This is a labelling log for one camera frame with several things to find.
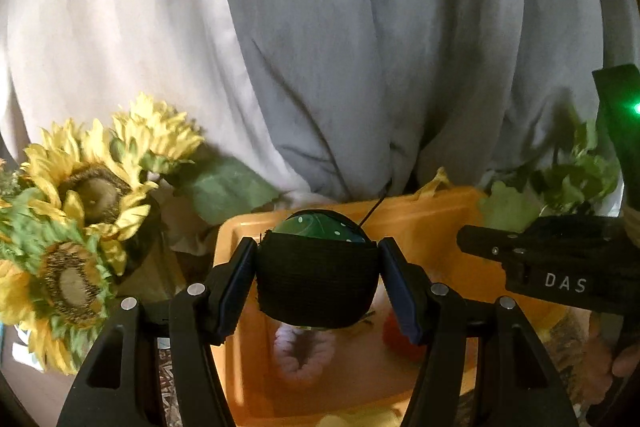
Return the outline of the white sheer curtain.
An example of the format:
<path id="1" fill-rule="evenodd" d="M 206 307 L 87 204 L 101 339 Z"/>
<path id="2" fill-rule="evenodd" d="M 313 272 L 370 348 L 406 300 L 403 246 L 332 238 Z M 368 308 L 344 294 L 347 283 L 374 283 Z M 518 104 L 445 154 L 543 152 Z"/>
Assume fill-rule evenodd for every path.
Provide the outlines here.
<path id="1" fill-rule="evenodd" d="M 271 141 L 228 0 L 1 0 L 1 142 L 12 158 L 42 128 L 107 120 L 139 93 L 187 113 L 282 206 L 319 202 Z"/>

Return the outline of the grey curtain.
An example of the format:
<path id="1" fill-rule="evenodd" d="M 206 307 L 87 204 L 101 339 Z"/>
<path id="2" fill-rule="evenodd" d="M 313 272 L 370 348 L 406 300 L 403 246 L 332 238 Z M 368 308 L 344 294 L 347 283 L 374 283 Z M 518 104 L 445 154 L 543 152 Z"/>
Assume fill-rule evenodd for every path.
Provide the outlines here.
<path id="1" fill-rule="evenodd" d="M 637 0 L 228 2 L 274 147 L 336 200 L 548 165 L 639 60 Z"/>

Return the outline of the red plush toy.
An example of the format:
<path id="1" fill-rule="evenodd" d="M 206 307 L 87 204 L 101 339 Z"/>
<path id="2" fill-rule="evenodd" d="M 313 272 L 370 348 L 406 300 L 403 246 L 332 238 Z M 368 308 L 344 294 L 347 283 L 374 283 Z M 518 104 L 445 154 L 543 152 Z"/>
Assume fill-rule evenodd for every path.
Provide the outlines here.
<path id="1" fill-rule="evenodd" d="M 383 324 L 383 343 L 395 355 L 412 363 L 420 363 L 426 355 L 426 348 L 416 346 L 404 335 L 399 327 L 396 315 L 393 311 L 388 312 Z"/>

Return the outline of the yellow sunflower bouquet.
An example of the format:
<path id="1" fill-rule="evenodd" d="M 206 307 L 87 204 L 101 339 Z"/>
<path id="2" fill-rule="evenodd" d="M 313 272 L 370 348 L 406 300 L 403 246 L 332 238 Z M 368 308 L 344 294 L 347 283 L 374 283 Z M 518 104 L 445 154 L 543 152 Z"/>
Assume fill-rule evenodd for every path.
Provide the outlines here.
<path id="1" fill-rule="evenodd" d="M 160 188 L 208 225 L 277 199 L 241 161 L 207 154 L 196 122 L 139 94 L 111 124 L 42 129 L 1 173 L 1 321 L 45 371 L 76 374 L 122 282 L 165 244 Z"/>

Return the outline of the orange plastic crate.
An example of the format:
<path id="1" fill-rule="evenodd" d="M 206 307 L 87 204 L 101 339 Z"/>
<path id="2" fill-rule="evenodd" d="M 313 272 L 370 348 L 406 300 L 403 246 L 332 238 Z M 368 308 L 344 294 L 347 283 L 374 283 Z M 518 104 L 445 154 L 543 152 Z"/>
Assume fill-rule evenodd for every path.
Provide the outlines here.
<path id="1" fill-rule="evenodd" d="M 483 193 L 472 186 L 439 187 L 433 193 L 337 205 L 335 211 L 361 222 L 374 241 L 392 236 L 406 259 L 431 280 L 462 297 L 492 303 L 504 295 L 506 278 L 497 263 L 465 256 L 457 231 L 479 225 Z M 238 326 L 214 349 L 218 375 L 240 426 L 314 426 L 326 415 L 368 417 L 405 412 L 420 365 L 388 349 L 383 341 L 390 302 L 384 288 L 372 301 L 372 317 L 335 333 L 334 355 L 308 387 L 291 388 L 279 376 L 272 345 L 279 326 L 263 314 L 257 291 L 247 296 Z"/>

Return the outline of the patterned paisley rug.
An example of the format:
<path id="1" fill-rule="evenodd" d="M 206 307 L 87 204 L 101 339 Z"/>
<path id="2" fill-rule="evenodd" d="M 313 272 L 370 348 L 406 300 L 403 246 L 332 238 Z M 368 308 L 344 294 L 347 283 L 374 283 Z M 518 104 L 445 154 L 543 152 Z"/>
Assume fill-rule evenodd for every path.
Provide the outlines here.
<path id="1" fill-rule="evenodd" d="M 559 373 L 563 384 L 567 387 L 568 395 L 572 400 L 572 406 L 576 413 L 579 426 L 588 426 L 586 420 L 587 406 L 582 403 L 582 370 L 584 366 L 584 354 L 588 339 L 588 312 L 572 310 L 556 324 L 549 332 L 541 335 L 544 347 L 547 348 L 552 362 Z M 182 418 L 178 409 L 178 399 L 172 371 L 172 361 L 168 349 L 160 349 L 160 396 L 162 397 L 163 411 L 168 426 L 181 426 Z M 360 407 L 356 412 L 367 409 L 395 409 L 402 417 L 407 410 L 408 401 L 401 401 L 390 407 Z"/>

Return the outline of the green potted plant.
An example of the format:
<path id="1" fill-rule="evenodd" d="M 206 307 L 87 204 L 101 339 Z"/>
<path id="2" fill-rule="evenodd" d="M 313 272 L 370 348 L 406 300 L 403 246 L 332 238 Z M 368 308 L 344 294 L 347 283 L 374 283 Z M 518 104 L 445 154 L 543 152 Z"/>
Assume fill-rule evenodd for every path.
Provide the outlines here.
<path id="1" fill-rule="evenodd" d="M 600 149 L 597 123 L 568 111 L 570 134 L 553 144 L 547 165 L 535 161 L 493 173 L 478 203 L 486 227 L 524 231 L 541 217 L 593 215 L 620 187 L 620 167 Z"/>

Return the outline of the yellow green plush toy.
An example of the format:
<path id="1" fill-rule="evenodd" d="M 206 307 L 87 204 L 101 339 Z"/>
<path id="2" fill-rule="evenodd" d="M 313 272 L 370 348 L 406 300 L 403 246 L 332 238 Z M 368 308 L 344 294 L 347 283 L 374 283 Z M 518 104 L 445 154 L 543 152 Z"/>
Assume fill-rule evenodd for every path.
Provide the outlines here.
<path id="1" fill-rule="evenodd" d="M 328 414 L 317 427 L 399 427 L 402 415 L 395 409 L 367 409 L 356 412 Z"/>

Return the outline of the green black plush toy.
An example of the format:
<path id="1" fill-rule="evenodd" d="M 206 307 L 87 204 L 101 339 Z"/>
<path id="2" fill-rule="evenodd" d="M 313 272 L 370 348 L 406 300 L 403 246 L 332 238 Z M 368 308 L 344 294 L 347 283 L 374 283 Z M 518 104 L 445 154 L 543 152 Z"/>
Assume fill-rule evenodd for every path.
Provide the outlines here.
<path id="1" fill-rule="evenodd" d="M 369 312 L 381 254 L 358 223 L 329 209 L 299 210 L 259 241 L 259 308 L 307 329 L 346 329 Z"/>

